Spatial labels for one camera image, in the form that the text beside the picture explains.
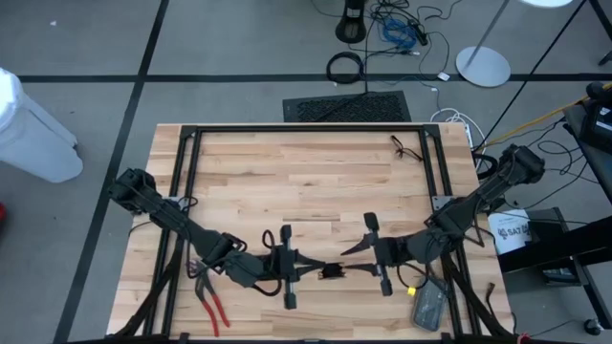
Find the red-handled pliers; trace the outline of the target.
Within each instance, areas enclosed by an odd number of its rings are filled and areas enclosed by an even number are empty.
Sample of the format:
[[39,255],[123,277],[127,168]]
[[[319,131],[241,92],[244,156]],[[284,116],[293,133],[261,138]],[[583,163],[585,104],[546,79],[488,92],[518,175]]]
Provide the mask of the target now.
[[[188,263],[188,272],[195,280],[194,291],[205,311],[208,313],[213,335],[218,337],[220,332],[217,315],[219,315],[225,327],[229,328],[230,322],[226,316],[221,300],[210,281],[208,276],[208,268],[199,261],[190,260]],[[217,312],[213,310],[212,306],[207,301],[206,293],[209,294],[210,299],[217,309]]]

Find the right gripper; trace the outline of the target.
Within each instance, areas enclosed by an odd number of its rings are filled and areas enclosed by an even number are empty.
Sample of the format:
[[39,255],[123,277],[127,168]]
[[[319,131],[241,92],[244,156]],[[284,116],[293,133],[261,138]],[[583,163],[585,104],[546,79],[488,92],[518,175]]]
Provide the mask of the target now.
[[387,268],[397,267],[401,262],[402,249],[400,239],[394,237],[381,237],[379,235],[380,225],[375,213],[364,214],[364,222],[368,233],[353,247],[345,250],[345,253],[357,253],[372,248],[375,261],[373,264],[355,264],[345,266],[346,269],[363,270],[380,278],[380,286],[383,295],[393,293],[392,284],[388,277]]

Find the black floor mat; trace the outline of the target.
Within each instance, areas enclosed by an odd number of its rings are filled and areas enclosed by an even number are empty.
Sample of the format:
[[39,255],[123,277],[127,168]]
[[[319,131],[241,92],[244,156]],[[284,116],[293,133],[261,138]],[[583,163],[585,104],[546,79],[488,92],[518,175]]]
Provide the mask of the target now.
[[403,91],[290,98],[282,101],[285,122],[411,122]]

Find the black aluminium table frame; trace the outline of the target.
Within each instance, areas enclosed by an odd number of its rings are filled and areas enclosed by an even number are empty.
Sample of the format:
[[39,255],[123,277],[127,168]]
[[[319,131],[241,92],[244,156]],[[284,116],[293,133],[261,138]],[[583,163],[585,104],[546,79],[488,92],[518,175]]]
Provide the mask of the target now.
[[[383,235],[404,235],[422,229],[432,195],[466,195],[477,186],[464,130],[457,124],[438,130],[438,138],[421,138],[416,124],[211,125],[196,135],[188,125],[161,124],[142,168],[160,193],[195,198],[193,221],[241,238],[252,253],[264,252],[263,231],[290,225],[302,254],[353,265],[373,258],[371,251],[344,253],[364,234],[365,213],[377,214]],[[424,160],[400,159],[392,135]],[[419,279],[403,268],[385,297],[379,280],[362,271],[336,280],[309,273],[288,311],[281,296],[213,275],[230,322],[227,328],[218,317],[215,337],[193,282],[181,276],[172,319],[156,312],[153,329],[220,340],[429,339],[412,322],[414,300],[405,290]]]

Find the white printed paper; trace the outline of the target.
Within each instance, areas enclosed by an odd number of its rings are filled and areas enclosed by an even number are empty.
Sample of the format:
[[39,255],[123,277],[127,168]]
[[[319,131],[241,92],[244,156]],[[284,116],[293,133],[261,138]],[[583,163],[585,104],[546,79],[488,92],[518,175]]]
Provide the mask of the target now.
[[488,221],[498,255],[524,247],[532,240],[529,217],[523,209],[495,212]]

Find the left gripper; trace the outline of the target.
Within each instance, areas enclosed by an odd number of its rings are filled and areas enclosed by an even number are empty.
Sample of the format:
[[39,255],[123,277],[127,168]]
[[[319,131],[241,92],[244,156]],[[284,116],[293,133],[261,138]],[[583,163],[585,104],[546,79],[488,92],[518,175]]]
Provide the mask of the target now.
[[[262,244],[270,253],[262,258],[264,274],[261,281],[276,280],[278,285],[284,284],[283,303],[286,310],[294,310],[297,306],[294,283],[299,282],[303,275],[316,272],[321,275],[326,262],[309,258],[296,252],[291,247],[292,228],[283,225],[279,230],[280,243],[277,244],[270,230],[262,234]],[[314,268],[295,268],[295,265]]]

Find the black device with label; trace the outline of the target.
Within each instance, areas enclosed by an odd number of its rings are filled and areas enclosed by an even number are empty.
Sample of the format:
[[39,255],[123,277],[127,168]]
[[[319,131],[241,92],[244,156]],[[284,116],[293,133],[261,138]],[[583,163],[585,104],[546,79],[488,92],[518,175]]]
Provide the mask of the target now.
[[589,100],[585,103],[586,119],[583,139],[590,145],[612,155],[612,90],[600,82],[586,87]]

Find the black stand foot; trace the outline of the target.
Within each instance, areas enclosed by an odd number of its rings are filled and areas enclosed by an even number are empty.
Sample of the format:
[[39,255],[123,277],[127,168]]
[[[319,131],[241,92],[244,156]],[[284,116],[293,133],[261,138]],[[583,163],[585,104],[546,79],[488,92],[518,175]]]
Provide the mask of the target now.
[[360,43],[366,37],[364,24],[365,0],[344,0],[340,21],[335,28],[336,38],[347,44]]

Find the black eyeglasses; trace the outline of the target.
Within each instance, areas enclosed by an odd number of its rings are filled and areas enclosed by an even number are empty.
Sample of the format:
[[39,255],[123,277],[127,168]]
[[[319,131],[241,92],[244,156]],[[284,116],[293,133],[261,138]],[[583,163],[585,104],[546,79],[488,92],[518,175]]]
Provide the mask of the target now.
[[410,156],[411,158],[417,161],[423,161],[424,159],[417,154],[414,150],[405,147],[404,144],[394,135],[390,137],[391,142],[395,147],[395,154],[402,159],[404,156]]

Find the black equipment cart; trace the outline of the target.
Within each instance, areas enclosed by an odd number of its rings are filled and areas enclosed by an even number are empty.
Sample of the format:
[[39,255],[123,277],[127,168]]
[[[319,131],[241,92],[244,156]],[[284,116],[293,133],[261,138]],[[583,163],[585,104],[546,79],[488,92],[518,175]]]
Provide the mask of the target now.
[[[564,116],[570,133],[576,138],[586,161],[591,164],[601,188],[612,203],[612,155],[583,139],[586,102],[570,107]],[[612,215],[574,230],[568,229],[560,220],[533,220],[532,224],[536,227],[535,241],[502,254],[502,270],[511,272],[531,267],[573,270],[596,313],[594,319],[599,321],[602,329],[612,330],[612,312],[606,308],[601,293],[586,269],[589,265],[612,262]]]

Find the grey clear plastic case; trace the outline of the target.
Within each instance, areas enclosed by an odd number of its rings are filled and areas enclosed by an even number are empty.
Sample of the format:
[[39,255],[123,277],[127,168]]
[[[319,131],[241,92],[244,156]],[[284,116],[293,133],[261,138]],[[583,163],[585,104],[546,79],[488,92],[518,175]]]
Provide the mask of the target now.
[[412,322],[422,330],[437,332],[448,298],[446,283],[436,277],[424,278],[416,289]]

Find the white trash bin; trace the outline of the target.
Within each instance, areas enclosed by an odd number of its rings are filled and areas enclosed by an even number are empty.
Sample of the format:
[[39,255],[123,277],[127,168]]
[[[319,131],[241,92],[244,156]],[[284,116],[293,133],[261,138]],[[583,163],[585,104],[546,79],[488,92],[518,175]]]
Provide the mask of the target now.
[[20,79],[0,68],[0,161],[50,183],[83,170],[77,138],[23,90]]

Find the white round pedestal stand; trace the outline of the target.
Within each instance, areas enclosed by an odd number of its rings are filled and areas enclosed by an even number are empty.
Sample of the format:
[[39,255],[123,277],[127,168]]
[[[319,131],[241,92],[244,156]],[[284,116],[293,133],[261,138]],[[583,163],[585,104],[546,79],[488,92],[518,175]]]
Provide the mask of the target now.
[[484,88],[495,88],[505,84],[512,69],[503,54],[486,47],[485,42],[511,1],[518,1],[540,9],[557,9],[569,5],[573,0],[502,0],[502,3],[475,46],[463,49],[455,58],[459,75],[467,82]]

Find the black power strip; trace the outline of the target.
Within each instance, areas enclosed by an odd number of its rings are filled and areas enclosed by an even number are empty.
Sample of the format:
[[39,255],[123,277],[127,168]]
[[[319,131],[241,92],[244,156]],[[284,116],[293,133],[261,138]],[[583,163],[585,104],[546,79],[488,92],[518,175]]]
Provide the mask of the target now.
[[409,26],[415,32],[415,36],[418,42],[422,46],[426,46],[428,44],[428,39],[423,25],[418,21],[411,21]]

